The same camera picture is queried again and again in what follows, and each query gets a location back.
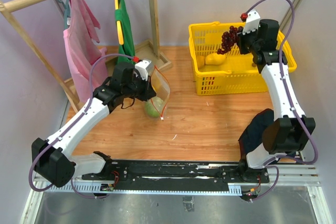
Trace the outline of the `dark red grapes bunch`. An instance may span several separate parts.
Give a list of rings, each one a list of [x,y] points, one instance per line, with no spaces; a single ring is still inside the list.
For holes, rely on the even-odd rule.
[[[224,55],[232,50],[232,48],[238,44],[239,37],[238,33],[243,31],[243,26],[234,27],[230,26],[229,31],[225,31],[222,34],[222,43],[220,48],[217,50],[217,54]]]

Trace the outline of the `yellow bell pepper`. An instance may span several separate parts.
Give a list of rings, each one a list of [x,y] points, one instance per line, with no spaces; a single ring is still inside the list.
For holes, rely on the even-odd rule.
[[[161,79],[158,76],[153,75],[151,77],[151,86],[155,92],[158,92],[161,89]]]

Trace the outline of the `clear zip top bag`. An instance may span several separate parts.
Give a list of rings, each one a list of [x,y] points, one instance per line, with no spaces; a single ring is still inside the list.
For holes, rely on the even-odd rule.
[[[161,116],[159,118],[154,119],[160,119],[161,121],[163,121],[165,116],[165,110],[167,108],[167,104],[171,94],[171,88],[167,78],[161,73],[161,71],[156,66],[154,67],[152,76],[153,75],[158,76],[161,79],[162,84],[161,89],[156,93],[155,97],[159,97],[163,100],[163,108],[161,110]]]

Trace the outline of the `green cabbage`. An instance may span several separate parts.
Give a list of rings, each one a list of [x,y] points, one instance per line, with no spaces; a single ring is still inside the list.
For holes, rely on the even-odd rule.
[[[144,105],[145,113],[151,118],[159,118],[163,108],[163,100],[159,97],[153,97]]]

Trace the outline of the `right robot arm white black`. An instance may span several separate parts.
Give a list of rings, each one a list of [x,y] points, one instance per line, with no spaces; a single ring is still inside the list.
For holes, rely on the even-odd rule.
[[[244,182],[256,177],[257,168],[303,150],[316,126],[314,118],[306,117],[297,101],[278,33],[276,20],[260,18],[246,20],[238,33],[240,53],[252,54],[267,85],[274,113],[274,121],[262,132],[260,144],[245,155],[247,164],[238,168],[238,177]]]

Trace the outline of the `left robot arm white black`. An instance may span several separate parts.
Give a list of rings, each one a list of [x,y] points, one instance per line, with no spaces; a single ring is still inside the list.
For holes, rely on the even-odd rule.
[[[112,159],[102,152],[74,156],[80,141],[126,98],[147,101],[156,95],[150,73],[154,68],[150,60],[136,64],[121,62],[112,76],[95,88],[88,101],[75,116],[48,139],[37,138],[32,143],[32,165],[29,170],[38,173],[51,185],[62,187],[73,177],[95,174],[100,179],[112,175]]]

